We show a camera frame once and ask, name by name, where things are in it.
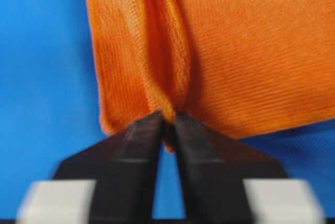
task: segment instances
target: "blue surface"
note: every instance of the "blue surface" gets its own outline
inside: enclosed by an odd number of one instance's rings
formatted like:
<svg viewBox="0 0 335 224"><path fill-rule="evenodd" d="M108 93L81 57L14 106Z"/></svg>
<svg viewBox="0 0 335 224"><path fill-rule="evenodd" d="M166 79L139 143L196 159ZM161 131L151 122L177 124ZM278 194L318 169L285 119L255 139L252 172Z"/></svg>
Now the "blue surface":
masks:
<svg viewBox="0 0 335 224"><path fill-rule="evenodd" d="M1 0L0 11L0 218L14 218L32 181L105 136L85 0ZM243 141L309 179L335 216L335 120ZM183 218L175 156L162 154L153 215Z"/></svg>

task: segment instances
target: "orange towel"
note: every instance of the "orange towel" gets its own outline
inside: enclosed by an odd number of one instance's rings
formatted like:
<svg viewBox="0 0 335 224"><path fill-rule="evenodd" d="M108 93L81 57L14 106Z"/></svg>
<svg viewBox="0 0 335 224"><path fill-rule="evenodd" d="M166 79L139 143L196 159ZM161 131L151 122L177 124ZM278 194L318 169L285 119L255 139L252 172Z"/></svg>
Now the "orange towel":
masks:
<svg viewBox="0 0 335 224"><path fill-rule="evenodd" d="M234 138L335 116L335 0L87 0L106 132L156 109Z"/></svg>

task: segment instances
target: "fabric texture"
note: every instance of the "fabric texture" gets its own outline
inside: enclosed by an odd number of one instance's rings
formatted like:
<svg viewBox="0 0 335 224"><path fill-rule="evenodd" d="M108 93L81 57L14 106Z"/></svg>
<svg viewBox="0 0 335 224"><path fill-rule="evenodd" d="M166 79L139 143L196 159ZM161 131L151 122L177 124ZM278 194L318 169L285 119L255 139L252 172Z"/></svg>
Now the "fabric texture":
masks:
<svg viewBox="0 0 335 224"><path fill-rule="evenodd" d="M105 132L162 109L234 138L335 116L335 0L87 0Z"/></svg>

